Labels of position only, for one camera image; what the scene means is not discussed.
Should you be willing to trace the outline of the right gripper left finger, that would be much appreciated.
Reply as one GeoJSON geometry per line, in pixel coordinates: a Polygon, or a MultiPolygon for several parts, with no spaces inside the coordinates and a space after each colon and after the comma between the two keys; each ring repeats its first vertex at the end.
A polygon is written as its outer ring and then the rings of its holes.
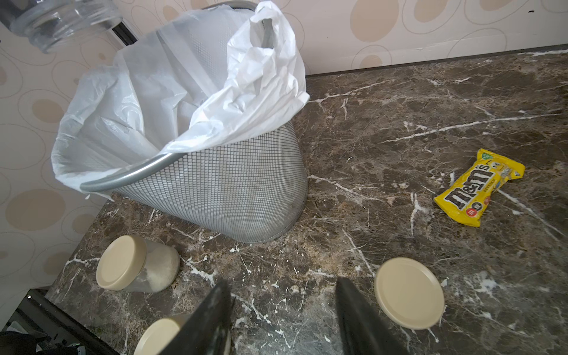
{"type": "Polygon", "coordinates": [[[232,296],[221,280],[160,354],[230,354],[232,296]]]}

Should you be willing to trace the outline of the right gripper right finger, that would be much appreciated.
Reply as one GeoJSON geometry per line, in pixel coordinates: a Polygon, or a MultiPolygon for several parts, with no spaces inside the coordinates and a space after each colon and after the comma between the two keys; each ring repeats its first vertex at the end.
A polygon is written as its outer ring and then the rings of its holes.
{"type": "Polygon", "coordinates": [[[407,354],[354,283],[337,279],[337,320],[344,354],[407,354]]]}

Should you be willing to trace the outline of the beige jar lid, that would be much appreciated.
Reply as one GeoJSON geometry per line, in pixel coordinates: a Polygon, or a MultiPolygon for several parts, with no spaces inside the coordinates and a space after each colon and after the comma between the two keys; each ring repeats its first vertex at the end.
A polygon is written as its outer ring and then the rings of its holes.
{"type": "Polygon", "coordinates": [[[410,258],[384,262],[377,270],[374,291],[388,318],[404,328],[428,329],[445,311],[440,282],[426,266],[410,258]]]}

